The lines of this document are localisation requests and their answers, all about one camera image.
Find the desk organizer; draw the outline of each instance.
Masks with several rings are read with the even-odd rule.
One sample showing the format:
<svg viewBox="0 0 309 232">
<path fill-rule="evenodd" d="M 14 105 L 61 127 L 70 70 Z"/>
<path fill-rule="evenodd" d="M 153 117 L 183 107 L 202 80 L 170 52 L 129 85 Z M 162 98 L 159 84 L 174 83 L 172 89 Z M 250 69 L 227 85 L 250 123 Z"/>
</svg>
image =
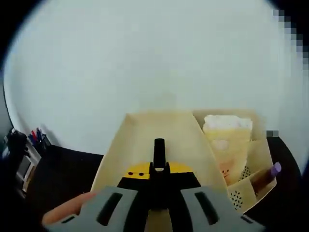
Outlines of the desk organizer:
<svg viewBox="0 0 309 232">
<path fill-rule="evenodd" d="M 204 117 L 210 114 L 249 117 L 253 121 L 246 166 L 239 181 L 229 186 L 202 131 Z M 276 185 L 274 180 L 255 195 L 250 183 L 250 178 L 273 165 L 263 122 L 254 111 L 194 110 L 127 114 L 101 161 L 91 190 L 117 186 L 129 167 L 151 162 L 156 138 L 165 139 L 166 162 L 191 167 L 202 186 L 226 194 L 241 213 L 254 207 Z"/>
</svg>

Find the perforated holes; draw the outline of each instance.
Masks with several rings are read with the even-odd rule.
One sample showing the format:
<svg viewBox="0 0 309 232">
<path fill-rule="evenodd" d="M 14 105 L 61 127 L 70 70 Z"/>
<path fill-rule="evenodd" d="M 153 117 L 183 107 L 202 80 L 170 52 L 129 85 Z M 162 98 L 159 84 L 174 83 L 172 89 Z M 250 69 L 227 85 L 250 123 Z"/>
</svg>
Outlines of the perforated holes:
<svg viewBox="0 0 309 232">
<path fill-rule="evenodd" d="M 250 175 L 251 175 L 250 169 L 247 166 L 245 166 L 245 169 L 242 171 L 241 177 L 239 180 L 242 180 Z"/>
<path fill-rule="evenodd" d="M 230 193 L 230 198 L 231 198 L 231 200 L 232 200 L 232 202 L 233 202 L 234 208 L 235 208 L 236 210 L 240 209 L 241 206 L 242 206 L 242 204 L 243 204 L 243 202 L 242 202 L 242 196 L 241 196 L 240 192 L 238 192 L 238 191 L 236 191 L 236 190 L 233 191 L 233 192 L 231 192 L 231 193 Z"/>
</svg>

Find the black tabletop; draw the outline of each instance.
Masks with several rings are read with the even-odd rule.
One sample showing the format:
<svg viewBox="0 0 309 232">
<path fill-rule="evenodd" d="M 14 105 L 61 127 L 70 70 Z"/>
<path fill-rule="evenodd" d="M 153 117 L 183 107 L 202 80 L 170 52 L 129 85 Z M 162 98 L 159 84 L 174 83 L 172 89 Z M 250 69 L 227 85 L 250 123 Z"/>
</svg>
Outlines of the black tabletop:
<svg viewBox="0 0 309 232">
<path fill-rule="evenodd" d="M 265 226 L 289 219 L 299 206 L 301 174 L 279 137 L 267 138 L 273 162 L 280 162 L 282 172 L 276 187 L 246 214 Z M 44 213 L 91 189 L 102 155 L 51 146 L 42 157 L 29 184 L 26 201 L 42 217 Z"/>
</svg>

